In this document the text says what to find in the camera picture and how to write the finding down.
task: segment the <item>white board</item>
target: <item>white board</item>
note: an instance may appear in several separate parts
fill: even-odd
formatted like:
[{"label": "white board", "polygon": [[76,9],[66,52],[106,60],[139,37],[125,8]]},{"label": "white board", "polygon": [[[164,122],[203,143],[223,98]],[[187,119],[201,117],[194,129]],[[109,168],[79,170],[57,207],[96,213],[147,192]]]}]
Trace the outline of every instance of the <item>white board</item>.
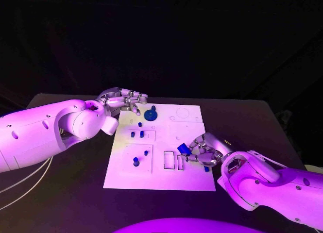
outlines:
[{"label": "white board", "polygon": [[[157,119],[147,121],[142,114],[152,105]],[[141,116],[124,111],[119,114],[102,188],[216,191],[211,171],[204,172],[198,163],[183,161],[177,151],[181,143],[188,145],[204,133],[198,106],[148,103],[138,109]],[[132,165],[134,157],[138,166]]]}]

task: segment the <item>blue object in hand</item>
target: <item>blue object in hand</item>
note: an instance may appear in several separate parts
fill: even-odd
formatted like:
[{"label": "blue object in hand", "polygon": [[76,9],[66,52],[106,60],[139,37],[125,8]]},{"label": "blue object in hand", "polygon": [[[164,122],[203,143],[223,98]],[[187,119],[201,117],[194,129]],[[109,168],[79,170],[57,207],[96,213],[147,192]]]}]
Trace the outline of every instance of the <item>blue object in hand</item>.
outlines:
[{"label": "blue object in hand", "polygon": [[155,113],[155,106],[151,106],[151,109],[145,111],[144,113],[144,119],[147,121],[154,121],[157,118],[157,113]]},{"label": "blue object in hand", "polygon": [[138,158],[137,157],[132,158],[132,165],[138,166]]},{"label": "blue object in hand", "polygon": [[184,143],[178,145],[177,150],[181,154],[187,154],[187,155],[191,154]]}]

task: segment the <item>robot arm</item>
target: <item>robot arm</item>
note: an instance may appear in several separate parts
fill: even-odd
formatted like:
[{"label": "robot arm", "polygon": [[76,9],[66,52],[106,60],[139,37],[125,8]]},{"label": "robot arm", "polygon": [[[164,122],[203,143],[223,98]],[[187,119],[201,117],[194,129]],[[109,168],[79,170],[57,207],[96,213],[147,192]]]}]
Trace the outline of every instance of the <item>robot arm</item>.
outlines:
[{"label": "robot arm", "polygon": [[[194,146],[198,155],[190,153]],[[177,149],[186,161],[222,164],[217,183],[243,209],[265,205],[291,221],[323,231],[323,174],[286,168],[252,150],[229,151],[209,133],[194,139],[187,150],[183,145]],[[275,170],[265,160],[282,169]]]},{"label": "robot arm", "polygon": [[112,135],[118,121],[112,116],[147,103],[147,95],[111,88],[96,100],[67,100],[0,117],[0,172],[43,161],[99,130]]}]

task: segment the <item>dark table surface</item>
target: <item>dark table surface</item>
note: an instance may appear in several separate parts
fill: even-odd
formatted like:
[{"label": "dark table surface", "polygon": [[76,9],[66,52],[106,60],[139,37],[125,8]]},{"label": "dark table surface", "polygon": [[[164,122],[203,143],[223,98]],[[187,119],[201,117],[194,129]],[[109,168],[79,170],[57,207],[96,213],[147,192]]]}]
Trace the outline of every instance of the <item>dark table surface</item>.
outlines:
[{"label": "dark table surface", "polygon": [[[27,107],[93,98],[37,94]],[[304,169],[265,102],[175,98],[148,98],[148,102],[198,105],[206,132],[223,136],[240,149],[258,151],[285,166]],[[93,138],[53,157],[34,189],[0,211],[0,232],[105,233],[137,222],[168,217],[214,219],[268,233],[314,232],[265,206],[252,212],[243,210],[216,183],[214,192],[103,189],[112,141],[113,136],[99,131]],[[0,173],[0,190],[31,173],[39,165]],[[214,167],[214,181],[219,174],[219,167]],[[41,172],[37,172],[0,194],[0,207],[24,193],[40,175]]]}]

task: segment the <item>cable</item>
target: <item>cable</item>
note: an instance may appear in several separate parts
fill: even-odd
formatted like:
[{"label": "cable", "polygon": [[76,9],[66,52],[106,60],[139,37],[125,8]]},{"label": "cable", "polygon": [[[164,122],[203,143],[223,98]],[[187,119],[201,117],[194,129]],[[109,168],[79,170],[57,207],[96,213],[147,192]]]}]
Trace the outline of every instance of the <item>cable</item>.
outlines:
[{"label": "cable", "polygon": [[[49,166],[50,166],[50,161],[51,161],[51,157],[49,158],[47,168],[49,168]],[[10,206],[14,202],[17,202],[17,201],[26,196],[26,194],[31,191],[31,189],[34,188],[34,186],[36,186],[37,183],[40,182],[40,180],[41,180],[41,178],[43,178],[43,176],[44,176],[44,174],[46,174],[46,172],[47,172],[47,168],[46,168],[46,170],[44,170],[44,172],[43,172],[43,174],[41,174],[40,179],[39,179],[37,182],[34,183],[33,187],[24,192],[24,194],[23,194],[15,200],[13,200],[7,205],[4,205],[4,206],[0,208],[0,210],[4,209],[7,206]]]},{"label": "cable", "polygon": [[10,188],[13,188],[17,184],[20,184],[39,170],[40,168],[44,166],[44,164],[47,163],[49,159],[43,162],[43,164],[40,165],[40,167],[34,170],[34,172],[27,176],[24,177],[17,183],[14,183],[11,186],[8,186],[7,188],[4,188],[0,193],[2,193],[4,191],[7,191]]}]

